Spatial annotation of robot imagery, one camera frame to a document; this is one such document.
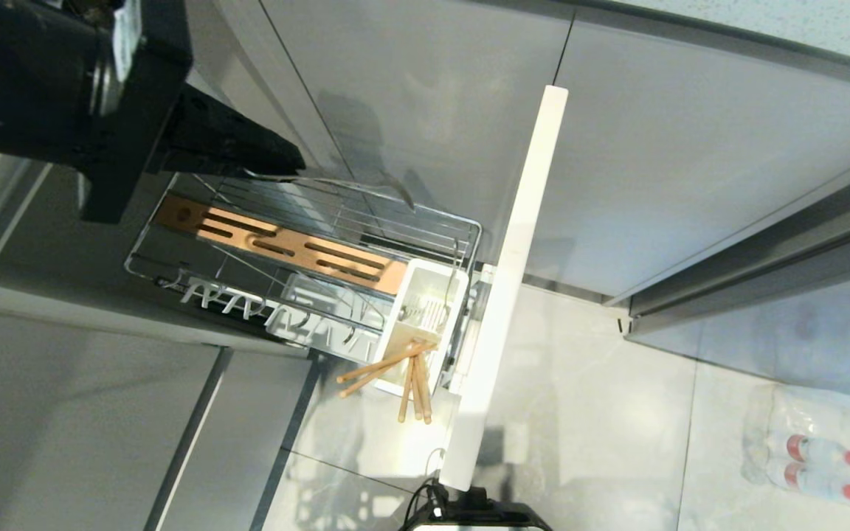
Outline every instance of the grey tile floor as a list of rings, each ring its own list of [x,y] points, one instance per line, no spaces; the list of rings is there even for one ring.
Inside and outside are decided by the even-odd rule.
[[[523,287],[476,485],[557,531],[850,528],[850,507],[739,474],[747,395],[765,381],[626,342],[620,317]],[[457,398],[439,390],[431,426],[398,424],[391,395],[336,396],[350,367],[323,364],[264,529],[398,529],[439,466]]]

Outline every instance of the wooden chopstick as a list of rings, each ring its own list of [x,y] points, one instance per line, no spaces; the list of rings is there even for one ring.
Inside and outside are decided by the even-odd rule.
[[[404,360],[407,357],[414,356],[415,354],[425,352],[425,350],[428,350],[428,349],[434,349],[434,347],[435,347],[435,343],[420,343],[418,345],[415,345],[414,347],[409,347],[409,349],[402,350],[402,353],[395,354],[394,356],[392,356],[390,358],[386,358],[386,359],[381,360],[379,362],[376,362],[372,365],[367,365],[365,367],[359,367],[357,370],[351,370],[350,372],[347,372],[345,374],[341,374],[340,376],[336,377],[336,382],[338,384],[344,383],[346,380],[352,380],[353,378],[356,378],[357,376],[363,375],[363,374],[365,374],[365,373],[367,373],[371,370],[378,370],[378,369],[381,369],[382,367],[391,367],[392,365],[395,365],[398,362],[401,362],[402,360]]]
[[[354,383],[354,384],[352,384],[352,386],[347,387],[347,389],[343,389],[342,391],[340,391],[340,397],[341,397],[341,398],[346,398],[346,397],[350,396],[351,394],[353,394],[353,393],[354,393],[354,391],[356,391],[357,389],[360,389],[360,387],[365,386],[365,384],[368,384],[369,382],[372,382],[373,380],[375,380],[375,379],[377,379],[378,377],[380,377],[380,376],[384,375],[385,373],[387,373],[387,371],[388,371],[389,369],[392,369],[392,365],[391,365],[391,364],[390,364],[390,365],[388,365],[388,366],[386,366],[386,367],[382,367],[382,368],[381,368],[381,369],[379,369],[379,370],[375,370],[375,371],[373,371],[373,372],[371,372],[371,373],[367,374],[367,375],[366,375],[365,377],[363,377],[363,379],[361,379],[359,382]]]
[[[412,360],[409,358],[405,363],[405,389],[402,390],[402,404],[398,407],[398,421],[404,423],[405,411],[409,408],[409,395],[412,394]]]
[[[421,389],[418,388],[418,378],[415,377],[415,371],[418,370],[419,356],[409,358],[412,366],[409,371],[412,373],[412,405],[415,407],[415,420],[422,420],[422,399]]]
[[[422,400],[422,417],[425,417],[425,424],[432,423],[432,398],[431,389],[429,389],[428,366],[425,365],[424,354],[415,357],[415,378],[418,378],[418,394]]]

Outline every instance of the wire basket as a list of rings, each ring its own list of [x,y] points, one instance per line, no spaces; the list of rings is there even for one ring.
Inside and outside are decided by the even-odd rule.
[[[125,269],[178,293],[186,305],[245,322],[258,335],[363,363],[376,351],[394,296],[154,223],[168,195],[395,261],[445,263],[469,279],[482,235],[476,221],[428,206],[412,211],[398,196],[351,182],[175,174]],[[466,312],[458,316],[452,355]]]

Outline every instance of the floor tile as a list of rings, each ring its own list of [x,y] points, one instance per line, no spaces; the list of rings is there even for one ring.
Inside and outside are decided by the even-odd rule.
[[[344,384],[336,377],[357,365],[335,357],[321,362],[317,389],[311,397],[293,450],[389,485],[414,490],[440,463],[446,428],[458,397],[445,389],[432,396],[432,423],[412,416],[398,423],[399,399],[372,384],[341,399]]]
[[[626,342],[620,317],[517,300],[474,483],[554,529],[676,528],[696,362]]]
[[[411,493],[288,454],[263,531],[395,531]]]
[[[681,531],[850,529],[850,507],[743,477],[744,420],[753,391],[770,384],[721,367],[698,366]]]

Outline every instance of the grey cabinet panel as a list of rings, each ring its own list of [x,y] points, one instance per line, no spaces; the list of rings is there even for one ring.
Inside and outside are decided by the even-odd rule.
[[[345,161],[481,221],[496,262],[543,87],[573,8],[264,0]]]
[[[293,357],[233,353],[162,529],[251,527],[311,365]]]
[[[216,353],[0,316],[0,529],[142,529]]]
[[[798,61],[577,18],[527,272],[618,296],[849,184],[850,82]]]

